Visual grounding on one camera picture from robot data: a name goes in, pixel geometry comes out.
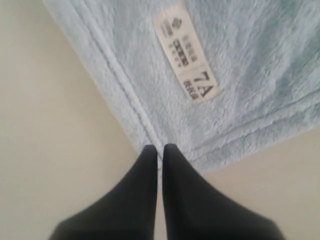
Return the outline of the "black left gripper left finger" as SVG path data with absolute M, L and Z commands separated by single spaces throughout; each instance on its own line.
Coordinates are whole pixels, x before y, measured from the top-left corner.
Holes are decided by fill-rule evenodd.
M 152 240 L 158 188 L 157 150 L 146 145 L 105 196 L 62 221 L 52 240 Z

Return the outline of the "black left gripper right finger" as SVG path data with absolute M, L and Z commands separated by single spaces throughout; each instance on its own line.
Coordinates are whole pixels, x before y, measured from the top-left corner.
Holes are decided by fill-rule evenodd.
M 163 149 L 162 196 L 169 240 L 283 240 L 270 219 L 211 186 L 175 144 Z

